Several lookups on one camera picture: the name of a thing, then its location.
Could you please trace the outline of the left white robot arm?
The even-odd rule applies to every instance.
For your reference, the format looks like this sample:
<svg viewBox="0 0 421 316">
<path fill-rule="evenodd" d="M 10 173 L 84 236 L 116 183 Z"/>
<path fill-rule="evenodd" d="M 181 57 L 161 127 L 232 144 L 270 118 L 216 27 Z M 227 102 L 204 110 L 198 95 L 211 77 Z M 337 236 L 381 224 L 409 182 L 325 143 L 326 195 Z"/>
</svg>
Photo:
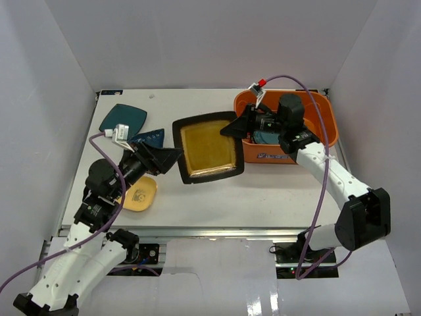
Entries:
<svg viewBox="0 0 421 316">
<path fill-rule="evenodd" d="M 92 163 L 63 249 L 50 256 L 52 264 L 36 285 L 17 295 L 14 307 L 25 315 L 77 315 L 109 272 L 139 255 L 137 235 L 124 229 L 109 232 L 127 189 L 146 173 L 167 173 L 182 153 L 179 148 L 138 143 L 126 146 L 119 164 L 106 156 Z"/>
</svg>

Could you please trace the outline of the dark blue shell plate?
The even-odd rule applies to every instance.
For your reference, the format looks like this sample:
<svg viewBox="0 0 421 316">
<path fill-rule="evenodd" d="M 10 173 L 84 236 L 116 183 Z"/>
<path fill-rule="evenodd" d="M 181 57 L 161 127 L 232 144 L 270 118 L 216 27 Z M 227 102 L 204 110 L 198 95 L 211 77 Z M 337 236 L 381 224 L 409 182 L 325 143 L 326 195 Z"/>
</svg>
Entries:
<svg viewBox="0 0 421 316">
<path fill-rule="evenodd" d="M 129 144 L 145 143 L 152 147 L 163 148 L 165 132 L 163 128 L 136 134 L 128 140 Z"/>
</svg>

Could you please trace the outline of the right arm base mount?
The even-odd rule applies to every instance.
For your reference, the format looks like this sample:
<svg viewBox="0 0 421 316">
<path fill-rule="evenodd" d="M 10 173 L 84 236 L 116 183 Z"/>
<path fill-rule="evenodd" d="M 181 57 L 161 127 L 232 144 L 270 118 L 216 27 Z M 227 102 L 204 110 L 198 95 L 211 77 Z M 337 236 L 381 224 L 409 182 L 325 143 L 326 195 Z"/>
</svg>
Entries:
<svg viewBox="0 0 421 316">
<path fill-rule="evenodd" d="M 301 248 L 295 242 L 280 242 L 275 243 L 269 247 L 269 253 L 275 256 L 275 262 L 283 267 L 292 266 L 297 267 L 301 256 Z M 324 250 L 307 250 L 303 267 L 310 267 L 322 258 L 329 249 Z"/>
</svg>

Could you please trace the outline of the teal scalloped round plate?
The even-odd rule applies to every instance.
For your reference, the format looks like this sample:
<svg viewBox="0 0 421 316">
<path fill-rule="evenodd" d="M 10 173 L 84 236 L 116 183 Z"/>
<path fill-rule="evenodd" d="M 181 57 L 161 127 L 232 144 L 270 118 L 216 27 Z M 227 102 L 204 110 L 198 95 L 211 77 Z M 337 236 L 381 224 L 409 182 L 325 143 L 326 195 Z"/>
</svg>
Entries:
<svg viewBox="0 0 421 316">
<path fill-rule="evenodd" d="M 278 145 L 278 138 L 279 134 L 277 133 L 255 131 L 251 136 L 251 141 L 253 144 L 259 145 Z"/>
</svg>

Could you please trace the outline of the yellow rounded plate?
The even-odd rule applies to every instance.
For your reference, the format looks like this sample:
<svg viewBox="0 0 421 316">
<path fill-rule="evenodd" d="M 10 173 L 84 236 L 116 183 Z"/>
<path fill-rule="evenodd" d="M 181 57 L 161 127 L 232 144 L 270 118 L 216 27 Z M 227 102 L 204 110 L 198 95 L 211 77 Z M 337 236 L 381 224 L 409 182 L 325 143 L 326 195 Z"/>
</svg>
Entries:
<svg viewBox="0 0 421 316">
<path fill-rule="evenodd" d="M 126 192 L 123 207 L 129 211 L 142 212 L 149 208 L 157 192 L 157 183 L 148 176 L 142 176 Z"/>
</svg>

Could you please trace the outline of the black and amber square plate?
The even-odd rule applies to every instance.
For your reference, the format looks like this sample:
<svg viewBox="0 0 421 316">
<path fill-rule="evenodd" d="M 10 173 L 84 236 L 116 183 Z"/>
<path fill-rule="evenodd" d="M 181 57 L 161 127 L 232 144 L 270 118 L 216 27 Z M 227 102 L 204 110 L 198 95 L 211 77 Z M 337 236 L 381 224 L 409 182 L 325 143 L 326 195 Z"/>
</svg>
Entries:
<svg viewBox="0 0 421 316">
<path fill-rule="evenodd" d="M 236 118 L 235 112 L 222 111 L 172 123 L 174 146 L 183 149 L 178 168 L 184 184 L 213 182 L 244 172 L 242 140 L 220 133 Z"/>
</svg>

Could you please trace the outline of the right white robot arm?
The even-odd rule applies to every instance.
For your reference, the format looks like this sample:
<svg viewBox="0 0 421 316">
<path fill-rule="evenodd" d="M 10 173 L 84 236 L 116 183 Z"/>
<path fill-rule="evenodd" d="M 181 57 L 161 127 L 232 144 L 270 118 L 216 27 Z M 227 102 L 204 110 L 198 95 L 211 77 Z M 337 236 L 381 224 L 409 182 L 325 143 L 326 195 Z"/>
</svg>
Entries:
<svg viewBox="0 0 421 316">
<path fill-rule="evenodd" d="M 256 131 L 277 134 L 282 151 L 306 168 L 333 197 L 341 209 L 336 223 L 299 235 L 298 257 L 310 263 L 323 249 L 344 247 L 355 251 L 389 235 L 391 209 L 390 196 L 383 188 L 373 189 L 356 179 L 328 154 L 319 137 L 305 125 L 304 114 L 301 98 L 285 93 L 279 98 L 277 111 L 263 104 L 249 104 L 220 133 L 237 139 Z"/>
</svg>

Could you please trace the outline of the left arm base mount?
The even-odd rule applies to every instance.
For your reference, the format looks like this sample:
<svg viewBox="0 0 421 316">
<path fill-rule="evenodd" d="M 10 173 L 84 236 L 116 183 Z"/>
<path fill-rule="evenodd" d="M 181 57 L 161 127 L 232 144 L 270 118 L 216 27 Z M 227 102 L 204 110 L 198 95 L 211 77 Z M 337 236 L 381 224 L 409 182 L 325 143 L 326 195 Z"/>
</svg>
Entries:
<svg viewBox="0 0 421 316">
<path fill-rule="evenodd" d="M 124 263 L 129 265 L 156 265 L 159 262 L 159 244 L 139 244 L 128 252 Z"/>
</svg>

